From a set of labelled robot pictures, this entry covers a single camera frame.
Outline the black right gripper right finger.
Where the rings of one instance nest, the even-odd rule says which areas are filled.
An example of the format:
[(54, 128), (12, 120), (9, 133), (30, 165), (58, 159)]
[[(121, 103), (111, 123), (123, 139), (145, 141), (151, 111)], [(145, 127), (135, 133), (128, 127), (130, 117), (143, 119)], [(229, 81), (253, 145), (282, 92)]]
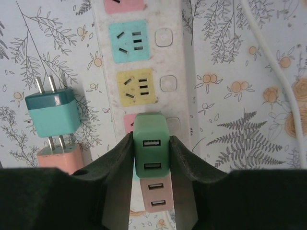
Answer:
[(307, 230), (307, 170), (225, 173), (170, 138), (177, 230)]

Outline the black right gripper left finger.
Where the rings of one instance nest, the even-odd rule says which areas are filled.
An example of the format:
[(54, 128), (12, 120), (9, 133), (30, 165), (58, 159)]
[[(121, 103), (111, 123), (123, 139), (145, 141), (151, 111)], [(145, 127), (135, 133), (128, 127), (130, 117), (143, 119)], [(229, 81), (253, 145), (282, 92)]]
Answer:
[(73, 174), (0, 169), (0, 230), (128, 230), (133, 158), (127, 134)]

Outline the pink USB charger plug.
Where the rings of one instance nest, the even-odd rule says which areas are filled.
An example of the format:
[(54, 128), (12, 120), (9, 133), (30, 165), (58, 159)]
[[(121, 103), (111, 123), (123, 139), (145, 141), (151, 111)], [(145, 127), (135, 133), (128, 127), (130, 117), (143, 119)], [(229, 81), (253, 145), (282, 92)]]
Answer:
[(169, 211), (173, 208), (170, 174), (166, 177), (140, 179), (145, 210), (149, 213)]
[(49, 146), (40, 150), (36, 157), (40, 167), (58, 168), (73, 174), (84, 167), (81, 147), (78, 143), (66, 144), (63, 135), (59, 136), (59, 145), (52, 137), (48, 138)]

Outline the teal USB charger plug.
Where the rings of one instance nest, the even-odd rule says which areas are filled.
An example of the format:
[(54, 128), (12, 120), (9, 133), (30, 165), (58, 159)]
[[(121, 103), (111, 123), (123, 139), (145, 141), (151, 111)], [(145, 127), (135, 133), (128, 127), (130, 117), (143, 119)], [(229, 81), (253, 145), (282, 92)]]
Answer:
[(45, 91), (40, 77), (36, 83), (39, 89), (25, 97), (27, 110), (39, 137), (69, 135), (81, 126), (77, 102), (71, 88), (56, 89), (54, 79), (48, 77), (51, 90)]

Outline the green USB charger plug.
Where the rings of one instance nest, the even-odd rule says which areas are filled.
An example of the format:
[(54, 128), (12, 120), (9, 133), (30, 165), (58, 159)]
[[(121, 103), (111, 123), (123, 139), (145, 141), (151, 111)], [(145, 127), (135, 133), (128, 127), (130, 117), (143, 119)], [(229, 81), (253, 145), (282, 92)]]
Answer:
[(139, 113), (134, 119), (136, 174), (141, 179), (166, 177), (170, 170), (170, 134), (159, 112)]

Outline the white power strip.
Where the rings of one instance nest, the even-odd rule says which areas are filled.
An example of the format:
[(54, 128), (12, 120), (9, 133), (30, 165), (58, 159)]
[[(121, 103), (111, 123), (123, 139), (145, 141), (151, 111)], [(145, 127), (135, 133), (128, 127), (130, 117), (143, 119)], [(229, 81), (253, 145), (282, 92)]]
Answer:
[(136, 114), (160, 112), (191, 147), (180, 0), (92, 0), (115, 137)]

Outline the floral table cloth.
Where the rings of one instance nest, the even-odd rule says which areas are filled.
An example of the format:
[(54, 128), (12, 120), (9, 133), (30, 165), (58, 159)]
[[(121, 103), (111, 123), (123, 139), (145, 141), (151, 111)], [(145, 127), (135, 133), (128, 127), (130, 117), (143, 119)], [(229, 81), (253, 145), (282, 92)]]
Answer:
[[(307, 170), (307, 0), (180, 2), (187, 149), (225, 173)], [(50, 75), (74, 91), (81, 126), (63, 138), (84, 167), (133, 136), (137, 114), (115, 137), (92, 0), (0, 0), (0, 169), (41, 168), (25, 97)], [(175, 206), (145, 210), (135, 150), (128, 230), (177, 230)]]

